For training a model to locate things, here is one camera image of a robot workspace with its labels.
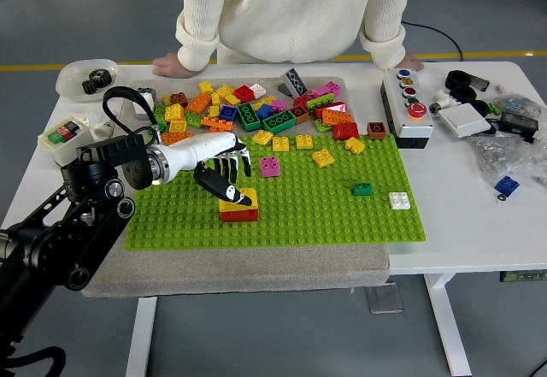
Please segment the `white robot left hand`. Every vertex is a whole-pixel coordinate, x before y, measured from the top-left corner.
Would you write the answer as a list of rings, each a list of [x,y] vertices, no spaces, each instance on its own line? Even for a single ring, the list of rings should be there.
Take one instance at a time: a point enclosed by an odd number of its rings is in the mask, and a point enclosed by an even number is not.
[[[156,184],[168,183],[180,171],[192,171],[196,183],[220,200],[252,205],[252,200],[233,185],[239,162],[244,174],[251,176],[248,148],[233,133],[202,133],[169,146],[155,145],[149,148],[149,156],[157,162]]]

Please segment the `person's left hand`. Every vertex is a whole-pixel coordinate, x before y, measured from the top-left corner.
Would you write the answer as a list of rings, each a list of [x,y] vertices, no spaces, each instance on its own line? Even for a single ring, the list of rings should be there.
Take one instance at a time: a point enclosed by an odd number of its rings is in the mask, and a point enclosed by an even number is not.
[[[403,59],[396,65],[396,68],[421,71],[424,69],[424,64],[416,57],[414,53],[406,52]]]

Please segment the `person's right hand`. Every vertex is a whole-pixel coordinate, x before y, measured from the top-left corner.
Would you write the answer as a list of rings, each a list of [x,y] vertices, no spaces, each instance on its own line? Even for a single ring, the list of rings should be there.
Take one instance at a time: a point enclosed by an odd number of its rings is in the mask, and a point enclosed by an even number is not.
[[[175,53],[169,53],[164,57],[155,58],[152,61],[153,74],[172,79],[188,79],[197,73],[183,67]]]

